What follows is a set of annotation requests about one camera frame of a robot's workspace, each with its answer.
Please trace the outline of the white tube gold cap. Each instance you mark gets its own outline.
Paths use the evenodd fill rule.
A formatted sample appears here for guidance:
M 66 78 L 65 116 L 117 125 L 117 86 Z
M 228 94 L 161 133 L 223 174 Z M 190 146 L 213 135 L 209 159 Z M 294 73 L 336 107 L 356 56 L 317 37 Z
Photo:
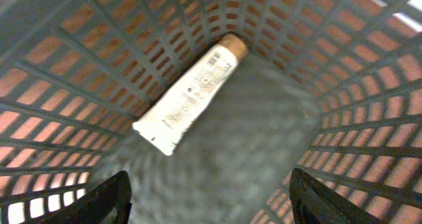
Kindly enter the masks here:
M 132 128 L 164 155 L 172 155 L 247 54 L 240 38 L 226 34 Z

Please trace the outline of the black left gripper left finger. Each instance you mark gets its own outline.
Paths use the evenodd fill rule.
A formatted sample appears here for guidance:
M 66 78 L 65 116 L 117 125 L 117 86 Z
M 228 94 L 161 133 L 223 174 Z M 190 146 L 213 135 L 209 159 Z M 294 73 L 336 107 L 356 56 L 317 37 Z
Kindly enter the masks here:
M 40 223 L 101 223 L 116 211 L 114 223 L 127 223 L 131 212 L 131 184 L 128 172 L 119 171 L 83 197 Z

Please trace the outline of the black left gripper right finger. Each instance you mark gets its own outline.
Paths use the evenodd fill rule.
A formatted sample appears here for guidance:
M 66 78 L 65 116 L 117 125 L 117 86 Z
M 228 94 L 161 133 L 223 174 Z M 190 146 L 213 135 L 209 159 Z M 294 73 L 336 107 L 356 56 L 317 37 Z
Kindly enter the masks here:
M 291 172 L 289 198 L 296 224 L 381 223 L 299 168 Z

